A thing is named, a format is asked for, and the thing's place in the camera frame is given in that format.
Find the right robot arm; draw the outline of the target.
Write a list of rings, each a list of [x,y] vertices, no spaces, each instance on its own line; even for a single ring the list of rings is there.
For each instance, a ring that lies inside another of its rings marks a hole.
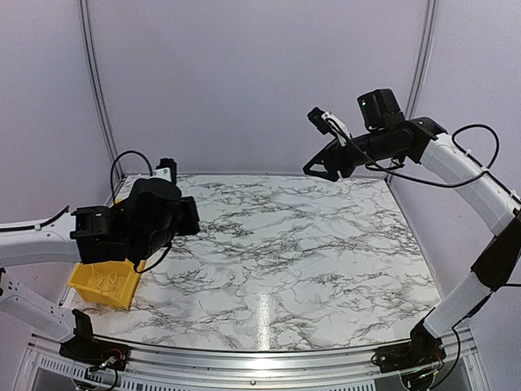
[[[429,186],[456,191],[493,234],[467,277],[411,330],[410,341],[395,353],[381,349],[376,354],[382,363],[398,358],[419,365],[443,357],[442,336],[507,285],[520,259],[520,198],[491,174],[491,165],[479,163],[431,118],[406,119],[392,90],[363,94],[357,104],[367,130],[357,137],[331,112],[309,112],[315,128],[333,139],[304,166],[305,174],[336,182],[359,166],[383,170],[381,161],[396,160],[386,172],[399,177],[404,161],[411,160],[439,178]]]

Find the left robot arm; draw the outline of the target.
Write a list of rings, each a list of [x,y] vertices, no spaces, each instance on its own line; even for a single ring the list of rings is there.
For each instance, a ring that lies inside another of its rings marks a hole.
[[[68,209],[44,222],[1,228],[1,311],[45,332],[85,362],[97,362],[103,345],[94,338],[90,317],[61,310],[7,272],[9,266],[62,262],[93,265],[130,261],[134,269],[178,236],[197,235],[195,200],[176,183],[141,178],[129,196],[111,207]]]

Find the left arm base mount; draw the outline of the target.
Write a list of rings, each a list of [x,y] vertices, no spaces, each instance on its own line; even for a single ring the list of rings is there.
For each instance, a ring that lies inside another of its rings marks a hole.
[[[123,371],[127,365],[129,346],[108,340],[75,336],[60,344],[59,354],[94,368],[109,367]]]

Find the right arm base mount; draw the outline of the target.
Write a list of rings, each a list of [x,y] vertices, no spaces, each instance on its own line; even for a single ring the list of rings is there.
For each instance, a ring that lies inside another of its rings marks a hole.
[[[446,358],[444,346],[433,348],[415,347],[412,342],[402,342],[378,347],[370,361],[381,373],[404,371],[432,363],[441,363]]]

